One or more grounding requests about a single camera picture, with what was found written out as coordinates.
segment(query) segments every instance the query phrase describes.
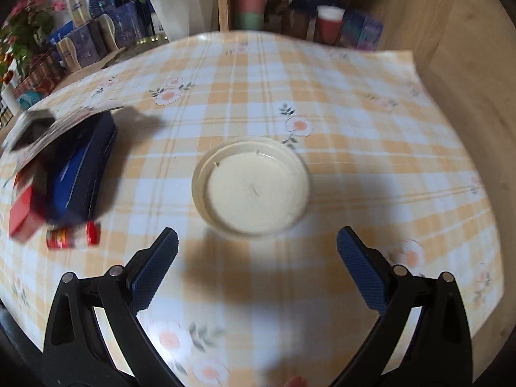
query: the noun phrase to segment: dark blue case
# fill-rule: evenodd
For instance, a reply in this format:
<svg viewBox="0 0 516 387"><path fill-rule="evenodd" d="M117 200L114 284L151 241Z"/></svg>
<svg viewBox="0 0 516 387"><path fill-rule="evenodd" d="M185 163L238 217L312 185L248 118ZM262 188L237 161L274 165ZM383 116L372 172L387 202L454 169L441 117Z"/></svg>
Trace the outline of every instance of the dark blue case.
<svg viewBox="0 0 516 387"><path fill-rule="evenodd" d="M117 135L110 112L87 118L57 141L47 184L48 222L72 226L94 219L97 195Z"/></svg>

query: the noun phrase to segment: tablecloth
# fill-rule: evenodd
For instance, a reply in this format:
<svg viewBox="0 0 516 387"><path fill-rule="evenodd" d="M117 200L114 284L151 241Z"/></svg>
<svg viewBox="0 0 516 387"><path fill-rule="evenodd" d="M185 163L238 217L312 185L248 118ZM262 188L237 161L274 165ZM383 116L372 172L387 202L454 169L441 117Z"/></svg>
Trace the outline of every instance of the tablecloth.
<svg viewBox="0 0 516 387"><path fill-rule="evenodd" d="M339 228L414 274L452 272L474 334L502 296L497 230L463 144L417 77L410 52L362 53L265 33L198 35L93 74L39 102L58 115L103 100L118 138L97 205L101 243L49 251L40 230L7 237L0 196L0 298L38 347L59 278L103 274L166 226L180 251L138 318L189 386L328 385L376 320L336 253ZM209 148L242 135L274 138L312 177L305 216L252 242L225 240L192 202ZM14 165L3 157L0 184ZM100 314L119 368L130 371ZM390 366L407 347L417 311Z"/></svg>

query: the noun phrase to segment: red box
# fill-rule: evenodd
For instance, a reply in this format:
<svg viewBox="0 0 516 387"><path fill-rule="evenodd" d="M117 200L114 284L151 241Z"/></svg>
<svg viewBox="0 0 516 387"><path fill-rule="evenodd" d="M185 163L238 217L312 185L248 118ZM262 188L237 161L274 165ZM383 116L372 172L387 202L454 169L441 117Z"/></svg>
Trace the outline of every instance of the red box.
<svg viewBox="0 0 516 387"><path fill-rule="evenodd" d="M38 163L29 164L15 177L9 213L9 237L25 243L45 223L46 173Z"/></svg>

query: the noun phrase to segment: finger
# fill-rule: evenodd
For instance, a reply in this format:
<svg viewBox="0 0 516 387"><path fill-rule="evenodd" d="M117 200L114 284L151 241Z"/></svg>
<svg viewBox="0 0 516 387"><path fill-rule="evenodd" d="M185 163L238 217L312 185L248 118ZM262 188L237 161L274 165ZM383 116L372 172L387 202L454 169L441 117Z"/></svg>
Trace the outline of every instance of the finger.
<svg viewBox="0 0 516 387"><path fill-rule="evenodd" d="M306 380L303 377L297 375L288 380L284 387L307 387L307 385Z"/></svg>

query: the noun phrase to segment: metal screw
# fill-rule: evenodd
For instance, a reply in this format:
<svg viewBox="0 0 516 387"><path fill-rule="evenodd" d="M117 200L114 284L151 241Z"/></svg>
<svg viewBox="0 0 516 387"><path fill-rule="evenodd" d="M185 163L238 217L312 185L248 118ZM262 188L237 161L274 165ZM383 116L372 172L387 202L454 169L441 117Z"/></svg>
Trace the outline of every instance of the metal screw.
<svg viewBox="0 0 516 387"><path fill-rule="evenodd" d="M67 272L61 278L65 284L68 284L73 279L73 273Z"/></svg>
<svg viewBox="0 0 516 387"><path fill-rule="evenodd" d="M114 265L111 266L109 269L109 274L111 276L118 276L124 271L124 267L121 265Z"/></svg>
<svg viewBox="0 0 516 387"><path fill-rule="evenodd" d="M453 277L452 274L450 274L449 272L443 272L443 279L446 281L446 282L453 282L455 281L455 278Z"/></svg>
<svg viewBox="0 0 516 387"><path fill-rule="evenodd" d="M395 265L392 270L394 271L394 273L398 276L405 276L407 273L409 273L409 271L407 270L407 268L403 265Z"/></svg>

